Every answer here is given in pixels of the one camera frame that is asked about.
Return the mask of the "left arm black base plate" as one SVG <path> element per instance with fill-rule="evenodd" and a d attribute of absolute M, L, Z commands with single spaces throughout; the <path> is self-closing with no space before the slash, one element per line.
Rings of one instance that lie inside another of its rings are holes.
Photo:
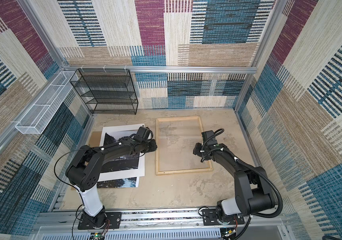
<path fill-rule="evenodd" d="M 82 213 L 78 230 L 106 230 L 118 229 L 121 224 L 121 212 L 105 212 L 99 213 L 95 217 L 91 217 L 86 213 Z"/>

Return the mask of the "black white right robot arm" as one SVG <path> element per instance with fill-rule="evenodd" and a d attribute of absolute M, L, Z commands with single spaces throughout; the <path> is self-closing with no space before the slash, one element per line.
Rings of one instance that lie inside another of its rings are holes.
<path fill-rule="evenodd" d="M 235 215 L 271 219 L 282 213 L 282 196 L 262 167 L 245 163 L 224 144 L 197 143 L 193 154 L 202 162 L 212 160 L 222 165 L 234 179 L 235 196 L 219 201 L 215 209 L 220 224 L 228 224 Z"/>

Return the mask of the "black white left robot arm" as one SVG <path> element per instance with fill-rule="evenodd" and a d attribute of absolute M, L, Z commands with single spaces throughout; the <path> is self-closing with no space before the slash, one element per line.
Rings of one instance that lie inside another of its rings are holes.
<path fill-rule="evenodd" d="M 155 140 L 135 141 L 124 137 L 122 141 L 91 148 L 82 146 L 66 170 L 66 177 L 79 191 L 83 203 L 83 217 L 91 228 L 100 229 L 107 223 L 105 207 L 102 204 L 97 182 L 103 165 L 126 155 L 136 155 L 154 152 L 157 149 Z"/>

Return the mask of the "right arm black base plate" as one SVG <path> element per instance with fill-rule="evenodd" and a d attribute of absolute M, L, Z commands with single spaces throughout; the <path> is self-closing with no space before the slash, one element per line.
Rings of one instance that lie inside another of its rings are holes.
<path fill-rule="evenodd" d="M 230 217 L 225 217 L 222 220 L 219 220 L 219 216 L 216 213 L 215 209 L 209 209 L 206 207 L 201 207 L 198 210 L 198 214 L 203 219 L 204 226 L 214 226 L 214 225 L 243 225 L 245 224 L 245 220 L 243 216 L 240 215 L 231 215 Z"/>

